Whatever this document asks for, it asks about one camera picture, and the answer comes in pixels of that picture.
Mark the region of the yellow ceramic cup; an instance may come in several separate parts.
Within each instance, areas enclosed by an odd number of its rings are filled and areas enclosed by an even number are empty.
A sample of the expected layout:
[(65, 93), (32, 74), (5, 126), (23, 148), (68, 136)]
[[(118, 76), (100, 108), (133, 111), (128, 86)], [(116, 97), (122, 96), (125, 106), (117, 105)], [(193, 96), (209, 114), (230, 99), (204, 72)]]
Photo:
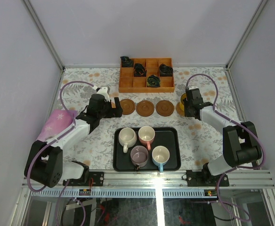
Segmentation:
[(179, 107), (182, 111), (184, 111), (185, 109), (185, 106), (184, 106), (184, 100), (186, 99), (186, 93), (182, 94), (181, 95), (181, 98), (180, 98), (180, 103), (179, 103)]

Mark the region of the brown wooden coaster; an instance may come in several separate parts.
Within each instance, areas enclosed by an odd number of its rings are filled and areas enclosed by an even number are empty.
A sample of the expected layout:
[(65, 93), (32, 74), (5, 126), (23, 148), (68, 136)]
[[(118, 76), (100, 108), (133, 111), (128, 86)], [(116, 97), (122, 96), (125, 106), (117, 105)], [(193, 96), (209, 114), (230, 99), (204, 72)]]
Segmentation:
[(168, 117), (173, 114), (174, 105), (168, 100), (161, 100), (157, 103), (155, 109), (160, 116)]
[(140, 116), (148, 117), (154, 113), (154, 105), (150, 101), (143, 100), (137, 104), (136, 111)]
[(135, 111), (136, 105), (131, 99), (123, 99), (120, 101), (123, 115), (132, 114)]

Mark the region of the pink ceramic cup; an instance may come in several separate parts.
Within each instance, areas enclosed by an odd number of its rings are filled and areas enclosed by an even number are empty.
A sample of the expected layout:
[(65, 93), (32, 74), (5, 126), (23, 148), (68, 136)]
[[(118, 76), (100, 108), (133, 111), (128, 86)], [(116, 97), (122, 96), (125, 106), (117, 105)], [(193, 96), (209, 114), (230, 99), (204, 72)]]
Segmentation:
[(155, 130), (149, 126), (143, 126), (138, 131), (138, 138), (148, 151), (151, 150), (151, 144), (155, 138)]

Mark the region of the light blue ceramic cup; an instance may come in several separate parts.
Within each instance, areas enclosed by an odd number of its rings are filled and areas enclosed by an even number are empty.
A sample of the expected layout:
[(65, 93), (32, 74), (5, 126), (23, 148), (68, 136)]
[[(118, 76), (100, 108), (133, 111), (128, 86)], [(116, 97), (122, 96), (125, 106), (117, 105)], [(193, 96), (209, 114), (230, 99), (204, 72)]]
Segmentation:
[(164, 171), (164, 165), (170, 158), (169, 150), (164, 146), (157, 146), (152, 150), (153, 163), (158, 167), (160, 172)]

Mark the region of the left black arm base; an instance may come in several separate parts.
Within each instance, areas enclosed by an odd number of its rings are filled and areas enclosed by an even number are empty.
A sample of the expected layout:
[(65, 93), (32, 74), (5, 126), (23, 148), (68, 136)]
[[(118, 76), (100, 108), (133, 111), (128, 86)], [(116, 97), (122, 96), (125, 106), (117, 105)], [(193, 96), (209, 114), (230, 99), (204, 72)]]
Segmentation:
[(61, 179), (65, 186), (103, 186), (104, 172), (90, 171), (89, 166), (79, 162), (72, 161), (63, 164), (63, 173)]

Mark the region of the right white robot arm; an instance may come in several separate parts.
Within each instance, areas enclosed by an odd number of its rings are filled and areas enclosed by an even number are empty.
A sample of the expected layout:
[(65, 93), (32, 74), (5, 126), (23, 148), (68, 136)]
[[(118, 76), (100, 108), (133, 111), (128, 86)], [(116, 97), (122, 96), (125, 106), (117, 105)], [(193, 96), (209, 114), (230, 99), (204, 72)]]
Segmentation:
[(262, 150), (252, 122), (236, 122), (217, 111), (211, 102), (204, 102), (198, 87), (187, 87), (184, 99), (186, 117), (193, 117), (211, 125), (222, 135), (222, 155), (204, 164), (202, 182), (211, 186), (218, 175), (243, 164), (261, 159)]

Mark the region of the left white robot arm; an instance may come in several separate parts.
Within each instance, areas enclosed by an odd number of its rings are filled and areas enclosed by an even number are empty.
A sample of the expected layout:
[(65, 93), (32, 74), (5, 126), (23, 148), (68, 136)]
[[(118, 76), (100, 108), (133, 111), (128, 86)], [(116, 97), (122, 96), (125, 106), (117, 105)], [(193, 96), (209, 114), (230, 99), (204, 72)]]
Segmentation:
[(71, 125), (49, 141), (36, 140), (30, 149), (24, 176), (27, 181), (34, 180), (53, 188), (60, 180), (68, 180), (80, 186), (90, 180), (88, 165), (79, 162), (63, 162), (63, 152), (86, 138), (96, 129), (101, 119), (120, 118), (122, 107), (118, 97), (112, 107), (108, 88), (97, 88), (91, 95), (89, 104), (77, 116), (71, 117)]

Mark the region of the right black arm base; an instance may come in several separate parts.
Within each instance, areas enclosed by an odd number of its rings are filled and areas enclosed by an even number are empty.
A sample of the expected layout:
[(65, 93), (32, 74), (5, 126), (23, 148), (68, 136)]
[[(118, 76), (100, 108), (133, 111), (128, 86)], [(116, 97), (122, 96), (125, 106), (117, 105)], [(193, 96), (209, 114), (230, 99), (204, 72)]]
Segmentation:
[(208, 163), (204, 164), (202, 170), (186, 170), (186, 173), (181, 177), (187, 182), (189, 187), (208, 187), (217, 186), (220, 175), (213, 176), (209, 172)]

